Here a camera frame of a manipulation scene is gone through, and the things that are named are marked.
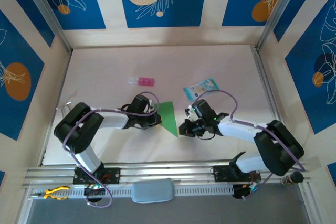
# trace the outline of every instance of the white table surface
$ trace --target white table surface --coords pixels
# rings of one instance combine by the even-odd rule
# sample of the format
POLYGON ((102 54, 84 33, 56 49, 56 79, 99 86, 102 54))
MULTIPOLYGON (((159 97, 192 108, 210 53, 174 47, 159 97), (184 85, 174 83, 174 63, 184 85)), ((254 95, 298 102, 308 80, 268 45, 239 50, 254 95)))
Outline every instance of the white table surface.
MULTIPOLYGON (((85 102, 95 108, 119 108, 142 91, 154 92, 160 102, 173 101, 177 127, 190 104, 183 88, 214 78, 218 86, 239 102, 236 118, 270 122, 273 117, 248 45, 176 46, 75 49, 59 105, 85 102), (154 87, 128 84, 128 77, 155 78, 154 87)), ((205 97, 217 112, 231 113, 230 97, 205 97)), ((52 129, 62 116, 57 111, 52 129)), ((210 141, 176 137, 161 126, 138 129, 100 129, 91 146, 104 163, 190 161, 233 158, 254 144, 233 137, 210 141)), ((74 164, 59 140, 50 136, 43 164, 74 164)))

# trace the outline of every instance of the green paper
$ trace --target green paper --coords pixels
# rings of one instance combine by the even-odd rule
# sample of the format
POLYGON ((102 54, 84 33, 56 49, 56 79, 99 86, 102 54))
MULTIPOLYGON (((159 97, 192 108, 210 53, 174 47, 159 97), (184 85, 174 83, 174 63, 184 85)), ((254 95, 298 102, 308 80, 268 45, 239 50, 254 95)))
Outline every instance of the green paper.
POLYGON ((178 137, 179 132, 177 131, 173 102, 160 103, 158 114, 161 116, 162 127, 178 137))

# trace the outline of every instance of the metal bar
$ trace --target metal bar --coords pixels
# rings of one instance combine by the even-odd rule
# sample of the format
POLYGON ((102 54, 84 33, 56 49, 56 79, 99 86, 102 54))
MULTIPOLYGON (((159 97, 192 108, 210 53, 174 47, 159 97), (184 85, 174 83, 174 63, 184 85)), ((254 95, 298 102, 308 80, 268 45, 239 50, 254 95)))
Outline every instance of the metal bar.
POLYGON ((60 85, 60 88, 58 90, 58 97, 57 97, 57 100, 56 100, 56 104, 55 104, 55 108, 54 108, 54 113, 53 113, 53 117, 51 118, 50 120, 50 123, 49 123, 49 126, 48 126, 48 129, 47 129, 47 133, 46 133, 46 136, 44 138, 44 142, 43 142, 43 146, 41 148, 41 152, 40 152, 40 156, 38 158, 38 162, 37 162, 37 166, 40 166, 42 165, 42 161, 43 161, 43 158, 44 158, 44 154, 46 152, 46 148, 47 148, 47 145, 48 145, 48 142, 49 142, 49 139, 50 139, 50 135, 53 131, 53 123, 54 123, 54 120, 55 120, 55 116, 56 116, 56 107, 59 103, 59 99, 61 98, 61 92, 62 92, 62 89, 63 89, 63 86, 64 86, 64 83, 65 83, 65 78, 67 76, 67 72, 68 72, 68 68, 69 68, 69 65, 70 65, 70 60, 71 60, 71 56, 69 57, 68 59, 68 62, 67 62, 67 67, 65 68, 65 71, 64 71, 64 74, 63 74, 63 79, 62 79, 62 83, 60 85))
POLYGON ((326 220, 326 215, 322 206, 317 203, 314 197, 314 191, 310 182, 303 182, 299 184, 302 199, 306 207, 306 211, 311 223, 324 224, 329 223, 326 220))
POLYGON ((265 24, 265 29, 262 31, 261 37, 257 43, 257 48, 260 50, 265 43, 268 36, 273 32, 276 24, 278 23, 280 17, 282 16, 286 6, 288 5, 290 0, 278 0, 273 11, 271 12, 268 20, 265 24))
POLYGON ((16 216, 16 220, 14 223, 18 224, 26 224, 29 217, 29 212, 31 209, 31 205, 33 204, 32 200, 29 200, 29 195, 33 193, 33 189, 27 189, 25 190, 23 200, 21 202, 20 210, 18 211, 18 214, 16 216))
POLYGON ((57 36, 64 49, 70 55, 72 52, 70 43, 68 42, 66 36, 64 35, 63 29, 59 21, 57 20, 53 10, 48 4, 47 0, 33 0, 33 1, 37 6, 37 8, 39 9, 39 11, 41 12, 43 18, 46 20, 52 32, 55 34, 55 36, 57 36))
POLYGON ((264 92, 267 96, 268 106, 273 114, 273 117, 277 120, 282 121, 282 117, 278 109, 278 104, 276 102, 272 86, 267 77, 266 69, 261 59, 259 50, 256 48, 256 46, 251 46, 251 51, 261 79, 261 83, 263 84, 262 87, 264 88, 264 92))
MULTIPOLYGON (((211 174, 214 165, 228 165, 229 161, 193 161, 193 162, 162 162, 162 163, 128 163, 105 164, 105 167, 120 167, 120 185, 132 184, 140 180, 170 178, 181 185, 216 184, 211 174)), ((42 166, 28 169, 23 187, 39 188, 41 186, 57 187, 72 185, 74 165, 42 166)), ((261 171, 266 178, 269 171, 261 171)), ((308 173, 303 173, 305 180, 310 180, 308 173)), ((279 183, 280 178, 274 175, 269 183, 279 183)))

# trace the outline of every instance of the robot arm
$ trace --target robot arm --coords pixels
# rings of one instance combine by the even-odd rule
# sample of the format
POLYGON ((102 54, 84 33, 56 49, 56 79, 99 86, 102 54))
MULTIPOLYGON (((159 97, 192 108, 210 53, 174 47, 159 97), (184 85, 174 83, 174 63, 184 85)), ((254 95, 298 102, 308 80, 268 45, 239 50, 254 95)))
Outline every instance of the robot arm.
POLYGON ((243 155, 235 160, 242 173, 268 169, 278 176, 283 176, 295 163, 279 143, 267 131, 260 128, 272 131, 297 159, 304 154, 301 145, 280 121, 273 120, 270 123, 259 124, 261 127, 258 129, 238 124, 227 117, 227 113, 217 115, 205 100, 197 101, 185 112, 187 119, 179 127, 181 135, 200 137, 208 131, 219 136, 233 136, 257 145, 259 154, 243 155))
MULTIPOLYGON (((78 103, 55 127, 54 135, 63 143, 71 129, 76 125, 85 114, 93 110, 85 103, 78 103)), ((138 94, 131 104, 124 105, 116 111, 126 111, 129 113, 146 114, 152 108, 149 99, 138 94)), ((74 133, 70 136, 66 146, 74 153, 79 163, 90 173, 96 174, 103 169, 103 163, 100 162, 91 147, 91 141, 97 130, 102 127, 113 127, 117 129, 128 129, 137 127, 142 130, 154 127, 161 123, 161 117, 158 113, 149 116, 136 116, 122 113, 93 113, 80 124, 74 133)))

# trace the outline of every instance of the pliers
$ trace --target pliers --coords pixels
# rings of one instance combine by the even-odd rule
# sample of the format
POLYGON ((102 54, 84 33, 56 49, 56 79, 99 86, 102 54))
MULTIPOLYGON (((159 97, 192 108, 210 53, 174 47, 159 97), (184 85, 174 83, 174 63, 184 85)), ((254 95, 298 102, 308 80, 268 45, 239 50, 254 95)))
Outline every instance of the pliers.
POLYGON ((69 190, 70 187, 68 186, 60 186, 60 187, 56 187, 52 190, 46 190, 45 192, 42 192, 42 193, 35 193, 35 194, 31 194, 29 195, 30 197, 44 197, 45 199, 47 199, 48 197, 52 198, 52 199, 57 199, 57 200, 63 200, 63 199, 67 199, 68 196, 65 196, 65 197, 57 197, 55 195, 52 195, 52 193, 55 193, 57 191, 60 191, 60 190, 69 190))

